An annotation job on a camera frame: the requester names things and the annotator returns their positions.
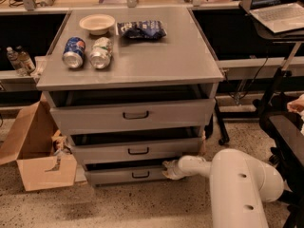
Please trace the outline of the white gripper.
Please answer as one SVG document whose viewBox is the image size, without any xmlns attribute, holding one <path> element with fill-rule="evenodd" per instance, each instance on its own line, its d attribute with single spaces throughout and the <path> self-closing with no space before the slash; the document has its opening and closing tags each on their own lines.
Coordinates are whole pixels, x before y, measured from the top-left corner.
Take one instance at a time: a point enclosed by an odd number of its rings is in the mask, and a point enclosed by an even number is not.
<svg viewBox="0 0 304 228">
<path fill-rule="evenodd" d="M 164 175 L 170 180 L 179 180 L 195 175 L 206 176 L 206 160 L 196 156 L 183 156 L 178 160 L 164 161 L 163 166 L 168 172 Z"/>
</svg>

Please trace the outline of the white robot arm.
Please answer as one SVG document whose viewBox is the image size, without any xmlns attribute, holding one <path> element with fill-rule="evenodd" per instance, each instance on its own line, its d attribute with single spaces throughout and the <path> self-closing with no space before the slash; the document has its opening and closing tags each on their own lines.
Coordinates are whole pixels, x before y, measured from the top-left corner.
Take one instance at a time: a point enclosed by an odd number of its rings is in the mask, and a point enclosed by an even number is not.
<svg viewBox="0 0 304 228">
<path fill-rule="evenodd" d="M 278 200 L 284 190 L 274 167 L 236 149 L 221 150 L 211 161 L 183 156 L 163 165 L 170 180 L 195 175 L 209 180 L 213 228 L 269 228 L 263 204 Z"/>
</svg>

